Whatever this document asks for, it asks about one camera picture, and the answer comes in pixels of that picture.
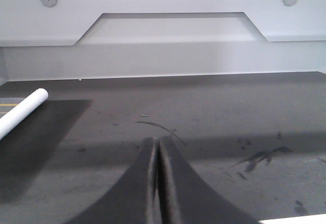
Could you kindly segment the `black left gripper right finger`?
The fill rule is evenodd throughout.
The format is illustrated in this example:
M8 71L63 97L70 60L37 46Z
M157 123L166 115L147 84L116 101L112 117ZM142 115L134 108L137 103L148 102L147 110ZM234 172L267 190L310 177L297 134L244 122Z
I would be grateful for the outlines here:
M159 140L158 192L163 223L258 223L215 192L170 136Z

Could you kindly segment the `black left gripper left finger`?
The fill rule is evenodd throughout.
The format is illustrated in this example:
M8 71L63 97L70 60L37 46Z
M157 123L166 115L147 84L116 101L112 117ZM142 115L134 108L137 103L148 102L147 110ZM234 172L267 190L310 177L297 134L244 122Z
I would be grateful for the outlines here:
M155 223L158 141L143 140L135 162L98 201L66 223Z

